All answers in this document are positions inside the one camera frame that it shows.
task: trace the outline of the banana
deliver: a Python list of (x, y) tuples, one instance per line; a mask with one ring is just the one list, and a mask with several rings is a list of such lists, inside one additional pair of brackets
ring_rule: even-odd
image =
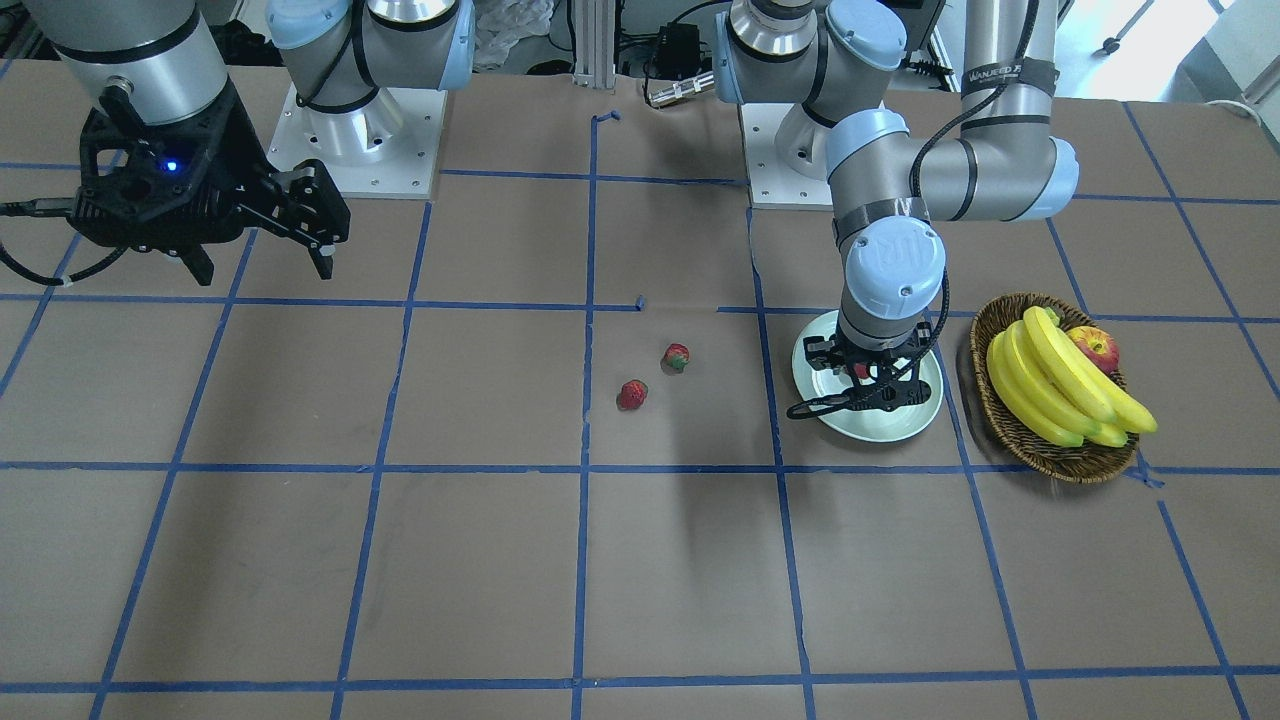
[[(1039, 310), (1039, 313), (1033, 313), (1034, 310)], [(1042, 322), (1047, 322), (1043, 309), (1029, 307), (1023, 318), (1025, 319), (1028, 314), (1037, 315), (1043, 319)], [(1115, 413), (1114, 419), (1100, 418), (1092, 413), (1088, 413), (1089, 415), (1103, 423), (1115, 421), (1130, 433), (1153, 433), (1158, 429), (1160, 425), (1156, 423), (1156, 418), (1151, 414), (1151, 411), (1147, 410), (1143, 404), (1134, 400), (1132, 395), (1120, 389), (1120, 386), (1111, 382), (1111, 378), (1108, 378), (1106, 373), (1091, 363), (1089, 359), (1080, 352), (1080, 348), (1075, 347), (1071, 340), (1066, 337), (1066, 333), (1056, 328), (1047, 328), (1044, 324), (1041, 324), (1039, 327), (1046, 331), (1056, 331), (1056, 333), (1046, 332), (1053, 346), (1059, 348), (1061, 356), (1070, 364), (1074, 374), (1083, 378), (1085, 382), (1091, 383), (1093, 388), (1101, 392), (1107, 405)]]
[(1084, 437), (1102, 432), (1102, 423), (1076, 410), (1044, 377), (1044, 372), (1028, 346), (1027, 328), (1021, 320), (1015, 320), (1006, 328), (1005, 341), (1001, 345), (1004, 346), (1005, 364), (1010, 370), (1009, 379), (1046, 418), (1052, 420), (1055, 425)]
[(987, 373), (991, 375), (991, 384), (996, 387), (996, 395), (1004, 401), (1009, 411), (1027, 425), (1037, 436), (1059, 447), (1080, 447), (1084, 445), (1084, 436), (1073, 433), (1055, 424), (1044, 416), (1039, 409), (1027, 398), (1010, 379), (1010, 369), (1005, 364), (1006, 352), (1004, 348), (1007, 333), (1001, 332), (987, 346)]
[(1100, 423), (1100, 427), (1098, 432), (1084, 436), (1085, 439), (1107, 447), (1124, 447), (1129, 443), (1129, 436), (1125, 434), (1120, 425)]
[(1071, 404), (1082, 413), (1100, 423), (1115, 423), (1116, 411), (1111, 406), (1105, 391), (1098, 387), (1094, 375), (1102, 375), (1102, 370), (1093, 366), (1089, 359), (1080, 352), (1079, 347), (1066, 337), (1061, 329), (1053, 325), (1043, 307), (1033, 305), (1023, 313), (1023, 322), (1027, 328), (1027, 338), (1041, 361), (1041, 366), (1057, 388), (1062, 391)]

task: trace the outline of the brown basket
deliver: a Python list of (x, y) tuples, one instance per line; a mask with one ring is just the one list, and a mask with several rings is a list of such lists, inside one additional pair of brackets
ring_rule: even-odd
[[(1002, 295), (978, 311), (969, 328), (969, 351), (973, 354), (973, 370), (978, 380), (978, 393), (982, 396), (982, 409), (1000, 442), (1019, 460), (1051, 478), (1069, 483), (1101, 483), (1115, 478), (1133, 464), (1138, 454), (1138, 436), (1129, 433), (1124, 447), (1105, 447), (1085, 441), (1083, 447), (1057, 447), (1030, 432), (1012, 413), (1005, 407), (987, 377), (987, 346), (992, 338), (1023, 316), (1032, 305), (1044, 305), (1057, 310), (1062, 318), (1061, 328), (1069, 331), (1078, 325), (1097, 327), (1097, 324), (1078, 307), (1061, 300), (1036, 292), (1015, 292)], [(1111, 373), (1111, 379), (1121, 388), (1124, 375), (1119, 370)]]

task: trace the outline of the plate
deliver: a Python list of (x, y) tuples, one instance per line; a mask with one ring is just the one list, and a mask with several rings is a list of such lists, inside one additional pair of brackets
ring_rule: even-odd
[[(826, 395), (844, 392), (854, 382), (847, 373), (814, 370), (804, 359), (804, 338), (812, 336), (831, 337), (836, 332), (838, 310), (814, 318), (796, 338), (791, 351), (791, 377), (803, 400), (813, 400)], [(942, 407), (942, 368), (931, 351), (918, 366), (920, 377), (933, 391), (920, 405), (906, 405), (893, 411), (884, 410), (837, 410), (818, 419), (840, 434), (867, 442), (897, 442), (918, 434), (929, 427)]]

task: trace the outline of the red strawberry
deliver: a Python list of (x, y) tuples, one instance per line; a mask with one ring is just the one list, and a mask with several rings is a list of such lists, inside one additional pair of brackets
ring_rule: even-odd
[(689, 364), (689, 348), (678, 342), (668, 345), (667, 352), (662, 355), (662, 364), (677, 373), (684, 373), (685, 365)]
[(618, 391), (618, 410), (635, 410), (644, 405), (649, 387), (640, 380), (627, 380)]

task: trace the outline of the white mounting plate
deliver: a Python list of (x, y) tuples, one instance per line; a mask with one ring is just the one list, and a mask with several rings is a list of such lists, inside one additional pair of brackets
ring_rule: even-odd
[(831, 210), (831, 187), (787, 165), (773, 143), (790, 102), (748, 102), (741, 106), (742, 150), (751, 182), (751, 208)]
[(401, 87), (389, 91), (403, 110), (406, 127), (412, 133), (412, 137), (404, 138), (411, 140), (404, 147), (416, 150), (388, 155), (370, 165), (338, 165), (320, 156), (307, 141), (308, 123), (293, 101), (297, 90), (291, 85), (275, 135), (271, 136), (268, 159), (282, 170), (292, 170), (311, 158), (324, 160), (343, 197), (430, 200), (435, 188), (448, 94)]

